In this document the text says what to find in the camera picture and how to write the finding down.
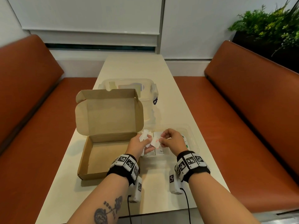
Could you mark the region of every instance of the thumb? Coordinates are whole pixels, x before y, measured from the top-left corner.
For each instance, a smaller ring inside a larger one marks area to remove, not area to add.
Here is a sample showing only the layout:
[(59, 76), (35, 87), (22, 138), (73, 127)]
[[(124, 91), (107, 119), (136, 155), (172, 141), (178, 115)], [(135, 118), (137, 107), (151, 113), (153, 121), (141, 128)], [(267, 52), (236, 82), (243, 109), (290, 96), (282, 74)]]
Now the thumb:
[(166, 145), (167, 147), (169, 147), (169, 142), (170, 142), (169, 139), (166, 139), (166, 138), (162, 137), (162, 138), (159, 139), (159, 142), (163, 143), (164, 145)]
[(152, 142), (152, 138), (148, 138), (144, 141), (141, 142), (142, 146), (145, 147), (147, 144), (151, 143)]

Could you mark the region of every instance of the clear plastic container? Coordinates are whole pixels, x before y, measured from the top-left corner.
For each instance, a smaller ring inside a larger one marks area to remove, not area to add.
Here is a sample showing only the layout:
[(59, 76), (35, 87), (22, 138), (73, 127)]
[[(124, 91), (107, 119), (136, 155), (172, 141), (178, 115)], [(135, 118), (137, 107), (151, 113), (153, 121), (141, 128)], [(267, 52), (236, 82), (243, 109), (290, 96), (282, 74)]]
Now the clear plastic container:
[(98, 87), (106, 89), (136, 89), (138, 98), (143, 106), (144, 121), (152, 118), (152, 108), (158, 101), (158, 89), (150, 79), (106, 79)]
[[(185, 145), (189, 150), (195, 151), (197, 153), (199, 152), (199, 147), (196, 143), (191, 127), (187, 124), (161, 125), (161, 126), (147, 125), (143, 127), (143, 129), (149, 130), (152, 136), (154, 136), (154, 132), (163, 132), (168, 128), (172, 128), (181, 133), (181, 135), (184, 137)], [(169, 150), (169, 148), (162, 148), (160, 146), (159, 148), (156, 148), (152, 152), (145, 154), (143, 157), (144, 158), (158, 157), (158, 156), (171, 155), (171, 154), (172, 153)]]

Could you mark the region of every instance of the white table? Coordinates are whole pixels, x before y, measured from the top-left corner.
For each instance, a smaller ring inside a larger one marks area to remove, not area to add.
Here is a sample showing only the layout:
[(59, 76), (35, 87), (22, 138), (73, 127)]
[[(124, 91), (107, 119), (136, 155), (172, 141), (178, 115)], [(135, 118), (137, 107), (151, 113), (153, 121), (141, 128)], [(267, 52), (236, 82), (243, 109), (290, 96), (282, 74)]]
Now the white table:
[[(188, 124), (199, 146), (200, 155), (211, 169), (211, 175), (228, 189), (161, 55), (112, 54), (106, 59), (94, 89), (97, 89), (103, 80), (110, 78), (148, 78), (153, 80), (159, 91), (159, 99), (154, 107), (156, 124)], [(66, 223), (81, 202), (99, 183), (99, 181), (83, 182), (77, 177), (85, 140), (86, 136), (80, 135), (75, 130), (36, 224)], [(141, 167), (143, 170), (141, 173), (143, 179), (142, 201), (140, 204), (130, 205), (132, 215), (187, 208), (185, 195), (174, 195), (169, 192), (170, 165), (168, 162), (158, 159), (157, 163), (150, 168), (146, 164), (141, 164)], [(189, 186), (185, 184), (184, 187), (190, 207), (195, 208), (196, 204)], [(127, 215), (127, 205), (123, 203), (120, 216)]]

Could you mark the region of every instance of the open cardboard box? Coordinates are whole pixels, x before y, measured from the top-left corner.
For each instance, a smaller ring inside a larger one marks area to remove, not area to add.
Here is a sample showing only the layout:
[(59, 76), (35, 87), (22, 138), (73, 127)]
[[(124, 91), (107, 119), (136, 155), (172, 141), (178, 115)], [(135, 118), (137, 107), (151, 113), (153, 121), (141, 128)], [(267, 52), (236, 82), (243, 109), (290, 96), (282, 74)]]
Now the open cardboard box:
[(111, 163), (143, 128), (142, 103), (135, 89), (81, 90), (76, 102), (77, 131), (88, 136), (78, 176), (105, 178)]

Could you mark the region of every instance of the orange bench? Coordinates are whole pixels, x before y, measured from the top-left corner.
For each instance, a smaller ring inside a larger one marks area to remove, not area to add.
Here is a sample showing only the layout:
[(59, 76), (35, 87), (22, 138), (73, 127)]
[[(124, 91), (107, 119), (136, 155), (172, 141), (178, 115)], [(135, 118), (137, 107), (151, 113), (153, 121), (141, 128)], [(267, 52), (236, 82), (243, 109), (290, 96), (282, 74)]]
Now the orange bench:
[(76, 128), (75, 97), (96, 78), (59, 80), (36, 35), (0, 48), (0, 69), (1, 223), (35, 223)]
[(251, 212), (298, 209), (299, 75), (229, 41), (205, 74), (174, 79), (231, 193)]

